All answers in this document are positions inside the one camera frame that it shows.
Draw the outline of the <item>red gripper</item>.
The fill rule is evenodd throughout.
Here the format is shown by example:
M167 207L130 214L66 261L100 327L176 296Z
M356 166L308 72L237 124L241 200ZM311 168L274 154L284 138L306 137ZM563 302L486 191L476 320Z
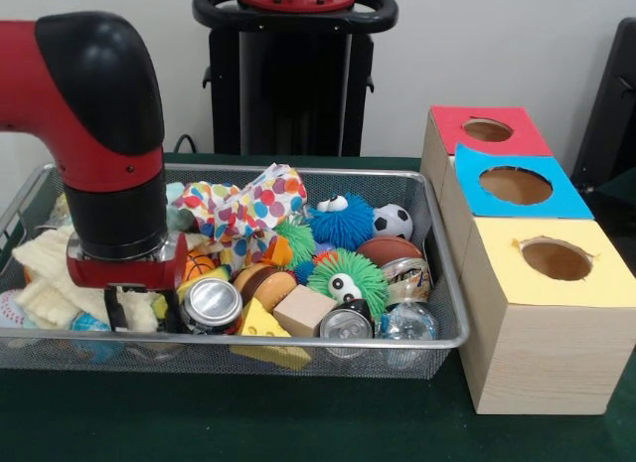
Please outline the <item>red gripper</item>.
M181 334L183 323L176 289L182 284L188 252L186 236L169 233L161 246L142 258L95 259L83 252L78 236L73 233L67 243L67 268L76 286L104 289L104 304L112 332L128 330L124 309L117 298L117 288L113 287L119 286L165 290L166 330Z

